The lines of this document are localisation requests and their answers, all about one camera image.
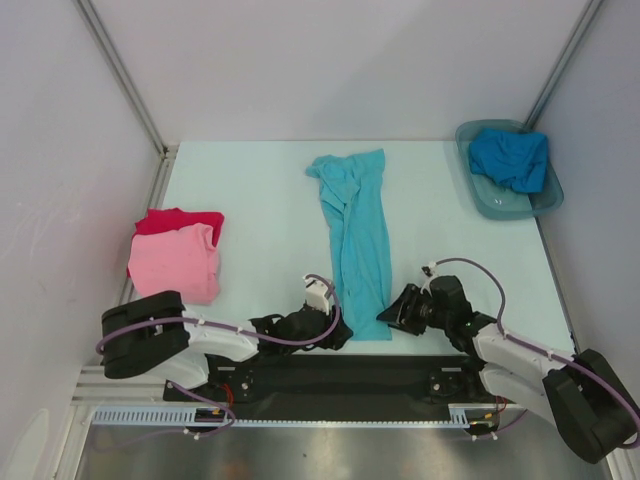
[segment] white wall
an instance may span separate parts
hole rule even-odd
[[[45,408],[42,473],[158,160],[70,0],[3,1],[0,39],[0,462]]]
[[[524,120],[585,0],[94,0],[165,140]]]
[[[539,128],[566,194],[543,228],[578,341],[640,401],[638,25],[637,0],[605,4]]]

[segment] clothing pile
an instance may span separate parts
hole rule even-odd
[[[224,215],[150,209],[136,223],[128,274],[143,297],[175,290],[185,303],[210,304],[220,287],[216,248]]]

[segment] wire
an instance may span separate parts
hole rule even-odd
[[[305,276],[305,279],[308,279],[308,278],[319,280],[326,285],[327,289],[329,290],[329,293],[333,296],[333,303],[336,307],[335,314],[333,316],[333,322],[331,323],[329,328],[325,330],[324,333],[321,333],[317,337],[311,338],[309,340],[283,340],[281,338],[272,337],[270,335],[264,335],[262,333],[242,330],[242,328],[240,327],[237,327],[237,326],[234,327],[233,325],[227,325],[225,323],[212,322],[210,320],[198,320],[196,318],[168,317],[168,318],[158,318],[157,320],[146,320],[144,322],[134,323],[133,325],[128,325],[118,330],[114,330],[113,332],[102,337],[102,339],[97,343],[96,352],[99,355],[103,355],[105,344],[109,343],[111,340],[115,338],[120,337],[121,335],[135,332],[136,330],[142,330],[149,327],[157,327],[158,325],[167,325],[172,323],[190,323],[193,325],[204,325],[207,327],[219,328],[221,330],[236,332],[240,335],[244,335],[247,337],[259,338],[267,342],[278,343],[280,345],[289,345],[293,347],[302,347],[305,345],[311,345],[313,343],[317,343],[321,340],[324,340],[329,335],[331,335],[331,332],[333,332],[335,328],[338,326],[338,323],[340,322],[340,314],[341,314],[340,301],[338,300],[338,295],[336,294],[335,288],[333,287],[331,282],[329,282],[328,280],[326,280],[325,278],[319,275],[315,275],[312,273]]]
[[[545,356],[549,355],[549,352],[547,352],[547,350],[545,350],[544,348],[541,348],[537,345],[529,343],[526,340],[523,340],[522,338],[516,337],[515,335],[508,333],[505,330],[504,325],[502,324],[502,315],[507,305],[507,296],[504,292],[504,288],[502,287],[502,284],[493,273],[491,273],[484,266],[480,265],[478,262],[475,262],[473,260],[470,260],[464,257],[445,258],[444,260],[437,261],[436,265],[443,265],[445,263],[452,263],[452,262],[468,263],[469,265],[473,265],[474,267],[479,268],[491,280],[493,280],[493,283],[496,285],[496,287],[498,287],[498,291],[500,292],[501,302],[500,302],[500,308],[498,309],[498,315],[496,316],[496,322],[497,322],[498,331],[502,334],[504,338],[512,341],[517,345],[520,345],[521,347],[524,347],[533,352],[536,352],[538,354],[545,355]],[[589,379],[593,380],[595,383],[600,385],[602,388],[604,388],[607,391],[607,393],[611,395],[615,399],[615,401],[629,413],[629,415],[631,416],[631,419],[633,420],[633,423],[636,426],[636,439],[631,443],[622,444],[620,448],[632,449],[632,448],[640,447],[640,416],[638,416],[638,414],[636,413],[634,408],[631,406],[631,404],[629,404],[629,402],[627,402],[627,400],[615,388],[609,385],[608,382],[606,382],[603,378],[593,373],[591,370],[583,367],[582,365],[575,363],[572,359],[562,357],[556,353],[551,353],[549,356],[553,360],[556,360],[557,362],[560,362],[569,368],[573,368],[574,370],[577,370],[582,375],[588,377]]]

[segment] blue cloth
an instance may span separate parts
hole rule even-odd
[[[469,146],[472,173],[485,174],[516,192],[542,191],[549,143],[542,133],[511,133],[485,128]]]
[[[353,340],[391,340],[376,320],[391,302],[391,253],[380,188],[383,150],[346,158],[319,157],[307,175],[320,179],[320,202],[329,224],[336,293]]]

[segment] teal plastic basin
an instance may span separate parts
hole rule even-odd
[[[551,163],[547,165],[544,187],[540,193],[518,193],[501,187],[485,175],[471,173],[469,145],[485,128],[514,133],[530,133],[524,124],[515,120],[475,120],[456,130],[458,154],[462,161],[471,196],[478,211],[493,220],[520,220],[552,212],[564,201],[564,193]]]

